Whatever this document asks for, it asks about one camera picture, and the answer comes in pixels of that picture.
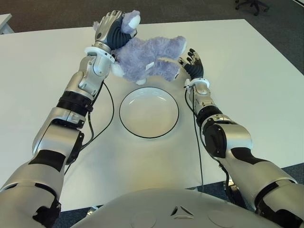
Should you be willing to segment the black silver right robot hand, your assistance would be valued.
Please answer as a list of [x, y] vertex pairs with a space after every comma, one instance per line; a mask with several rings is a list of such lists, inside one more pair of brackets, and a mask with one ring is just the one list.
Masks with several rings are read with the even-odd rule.
[[204, 68], [199, 54], [192, 48], [188, 51], [187, 59], [179, 57], [178, 63], [186, 70], [191, 80], [203, 78]]

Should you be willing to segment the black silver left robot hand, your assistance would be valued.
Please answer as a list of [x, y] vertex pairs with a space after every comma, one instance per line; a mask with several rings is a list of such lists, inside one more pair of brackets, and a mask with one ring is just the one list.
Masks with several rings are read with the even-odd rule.
[[113, 10], [102, 17], [95, 33], [93, 47], [99, 47], [107, 52], [121, 48], [130, 39], [137, 35], [137, 24], [131, 31], [123, 31], [123, 19], [125, 13], [120, 10]]

